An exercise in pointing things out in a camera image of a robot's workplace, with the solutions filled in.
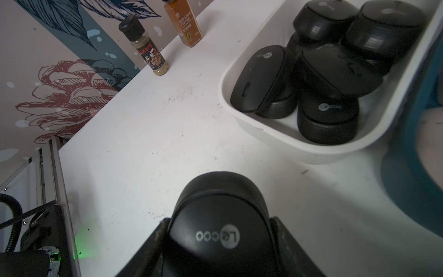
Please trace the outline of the black mouse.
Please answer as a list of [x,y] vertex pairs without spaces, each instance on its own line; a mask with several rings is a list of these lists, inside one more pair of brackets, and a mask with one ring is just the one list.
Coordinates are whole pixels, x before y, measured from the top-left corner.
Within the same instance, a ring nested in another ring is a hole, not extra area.
[[358,11],[342,44],[365,59],[394,59],[408,52],[425,23],[422,10],[412,4],[368,1]]
[[358,119],[357,99],[330,99],[313,91],[300,94],[298,129],[311,142],[325,145],[347,143],[356,136]]
[[299,89],[293,84],[285,86],[281,94],[263,111],[256,113],[261,118],[278,120],[291,115],[298,104]]
[[331,99],[357,99],[384,82],[377,69],[341,45],[302,50],[295,74],[308,87]]
[[295,55],[287,47],[272,45],[254,53],[238,77],[230,98],[242,113],[258,113],[268,107],[288,84],[295,82]]
[[338,43],[358,13],[347,1],[307,2],[293,21],[299,36],[317,42]]
[[243,175],[210,172],[183,189],[168,227],[165,277],[276,277],[263,195]]

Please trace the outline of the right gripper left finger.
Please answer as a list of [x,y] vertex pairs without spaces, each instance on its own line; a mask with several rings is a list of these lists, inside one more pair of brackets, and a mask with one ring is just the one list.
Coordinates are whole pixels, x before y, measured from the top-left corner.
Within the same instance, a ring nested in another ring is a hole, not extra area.
[[161,277],[170,218],[164,218],[117,277]]

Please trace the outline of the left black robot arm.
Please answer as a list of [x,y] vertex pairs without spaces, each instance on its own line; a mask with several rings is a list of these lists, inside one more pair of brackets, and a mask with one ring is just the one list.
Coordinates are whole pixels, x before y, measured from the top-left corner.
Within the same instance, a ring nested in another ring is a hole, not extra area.
[[12,228],[1,253],[1,276],[72,277],[65,219],[57,201],[28,212],[9,195],[2,194],[1,203],[12,212],[12,219],[1,223],[1,229]]

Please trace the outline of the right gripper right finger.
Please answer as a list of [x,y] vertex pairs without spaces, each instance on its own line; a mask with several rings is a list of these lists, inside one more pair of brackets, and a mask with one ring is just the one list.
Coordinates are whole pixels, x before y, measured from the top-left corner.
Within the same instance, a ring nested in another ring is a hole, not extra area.
[[271,218],[280,277],[326,277],[278,217]]

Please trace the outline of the pink mouse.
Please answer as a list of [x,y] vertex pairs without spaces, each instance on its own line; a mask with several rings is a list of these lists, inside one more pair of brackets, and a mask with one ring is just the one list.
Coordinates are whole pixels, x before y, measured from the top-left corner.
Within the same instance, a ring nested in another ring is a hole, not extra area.
[[443,188],[443,108],[425,110],[417,132],[416,150],[426,172]]

